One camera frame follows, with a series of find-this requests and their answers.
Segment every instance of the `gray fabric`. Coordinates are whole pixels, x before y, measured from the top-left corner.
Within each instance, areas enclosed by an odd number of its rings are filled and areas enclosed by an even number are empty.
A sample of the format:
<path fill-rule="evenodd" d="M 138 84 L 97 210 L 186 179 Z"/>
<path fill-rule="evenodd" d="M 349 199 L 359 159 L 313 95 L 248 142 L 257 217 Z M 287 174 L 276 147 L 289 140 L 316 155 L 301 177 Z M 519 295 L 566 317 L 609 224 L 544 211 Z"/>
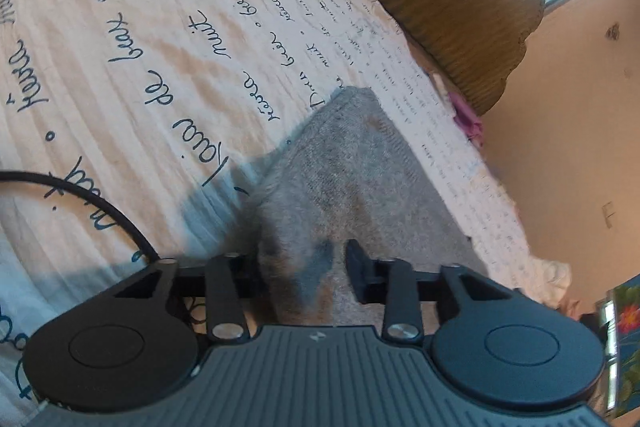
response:
<path fill-rule="evenodd" d="M 254 200 L 258 263 L 278 320 L 382 325 L 381 305 L 359 304 L 344 242 L 414 269 L 458 263 L 486 274 L 407 142 L 370 89 L 347 87 L 319 110 L 267 174 Z M 437 321 L 423 305 L 425 330 Z"/>

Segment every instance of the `black cable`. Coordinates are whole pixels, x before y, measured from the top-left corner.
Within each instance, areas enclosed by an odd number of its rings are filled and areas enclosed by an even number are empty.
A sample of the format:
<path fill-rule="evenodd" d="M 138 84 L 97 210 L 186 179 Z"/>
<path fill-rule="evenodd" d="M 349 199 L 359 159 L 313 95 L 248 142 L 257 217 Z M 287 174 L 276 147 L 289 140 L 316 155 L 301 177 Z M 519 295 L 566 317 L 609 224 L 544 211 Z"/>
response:
<path fill-rule="evenodd" d="M 64 190 L 69 194 L 73 194 L 81 200 L 87 201 L 93 206 L 96 206 L 99 210 L 103 211 L 105 214 L 111 217 L 111 219 L 113 219 L 114 222 L 119 227 L 121 227 L 121 229 L 123 229 L 127 233 L 127 235 L 129 235 L 129 237 L 133 240 L 133 242 L 140 250 L 140 253 L 144 255 L 150 263 L 154 263 L 155 261 L 160 259 L 158 252 L 156 252 L 154 247 L 151 246 L 151 243 L 148 242 L 143 233 L 137 229 L 137 227 L 129 220 L 127 216 L 125 216 L 109 201 L 101 198 L 100 196 L 97 196 L 86 188 L 80 187 L 79 185 L 73 184 L 66 180 L 56 178 L 55 176 L 27 171 L 0 171 L 0 182 L 33 183 L 37 185 L 45 185 L 47 187 L 52 187 L 59 190 Z"/>

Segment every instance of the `bed sheet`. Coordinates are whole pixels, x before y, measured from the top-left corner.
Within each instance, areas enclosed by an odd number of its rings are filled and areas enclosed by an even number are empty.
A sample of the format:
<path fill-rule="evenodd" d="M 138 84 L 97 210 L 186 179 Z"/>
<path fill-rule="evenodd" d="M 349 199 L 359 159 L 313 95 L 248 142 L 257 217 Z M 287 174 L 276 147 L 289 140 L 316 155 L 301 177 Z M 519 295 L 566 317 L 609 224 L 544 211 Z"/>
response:
<path fill-rule="evenodd" d="M 487 172 L 376 0 L 0 0 L 0 168 L 116 204 L 161 256 L 217 252 L 274 152 L 348 85 L 372 87 L 495 280 L 553 301 L 567 267 L 529 254 Z M 68 194 L 0 198 L 0 424 L 33 410 L 28 335 L 140 269 Z"/>

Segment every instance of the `round black motor cover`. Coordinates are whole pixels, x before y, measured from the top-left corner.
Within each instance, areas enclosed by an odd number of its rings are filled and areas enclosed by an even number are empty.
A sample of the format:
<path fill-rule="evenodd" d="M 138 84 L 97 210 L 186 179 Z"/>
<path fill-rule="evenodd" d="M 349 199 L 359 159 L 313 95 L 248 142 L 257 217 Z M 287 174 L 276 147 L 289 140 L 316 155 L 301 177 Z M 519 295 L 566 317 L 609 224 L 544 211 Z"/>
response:
<path fill-rule="evenodd" d="M 45 324 L 24 351 L 40 399 L 72 410 L 117 412 L 178 389 L 196 363 L 193 331 L 149 299 L 100 299 Z"/>
<path fill-rule="evenodd" d="M 465 302 L 435 333 L 431 356 L 466 395 L 519 411 L 587 399 L 604 367 L 603 346 L 590 330 L 516 293 Z"/>

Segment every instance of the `beige wall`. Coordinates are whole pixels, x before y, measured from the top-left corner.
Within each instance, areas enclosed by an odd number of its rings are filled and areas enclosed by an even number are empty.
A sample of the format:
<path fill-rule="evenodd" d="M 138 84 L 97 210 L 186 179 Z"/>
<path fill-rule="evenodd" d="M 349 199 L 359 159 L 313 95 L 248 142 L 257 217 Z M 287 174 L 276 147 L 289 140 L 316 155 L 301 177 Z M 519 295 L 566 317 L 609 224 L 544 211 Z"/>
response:
<path fill-rule="evenodd" d="M 591 304 L 640 273 L 640 0 L 571 0 L 547 15 L 483 120 L 532 252 L 571 263 L 572 295 Z"/>

